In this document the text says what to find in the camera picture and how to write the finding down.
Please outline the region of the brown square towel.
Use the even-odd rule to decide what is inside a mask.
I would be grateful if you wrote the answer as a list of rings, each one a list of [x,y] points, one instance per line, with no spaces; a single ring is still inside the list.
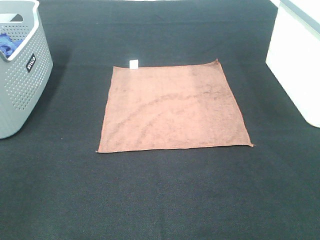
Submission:
[[[251,145],[218,60],[113,68],[99,153]]]

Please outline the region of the grey perforated laundry basket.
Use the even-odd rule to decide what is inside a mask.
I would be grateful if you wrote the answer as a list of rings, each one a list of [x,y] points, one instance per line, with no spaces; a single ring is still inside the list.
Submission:
[[[9,57],[0,51],[0,137],[17,133],[50,77],[53,61],[37,0],[2,0],[0,34],[22,43]]]

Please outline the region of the white plastic bin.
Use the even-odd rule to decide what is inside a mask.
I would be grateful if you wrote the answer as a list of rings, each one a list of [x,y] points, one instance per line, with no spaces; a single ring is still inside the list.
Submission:
[[[280,0],[265,63],[305,121],[320,126],[320,2]]]

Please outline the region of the blue cloth in basket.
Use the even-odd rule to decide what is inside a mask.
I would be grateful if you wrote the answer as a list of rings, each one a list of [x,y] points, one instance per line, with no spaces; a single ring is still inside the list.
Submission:
[[[13,41],[9,35],[2,33],[0,35],[0,51],[5,55],[6,58],[9,58],[19,47],[22,41],[23,40]]]

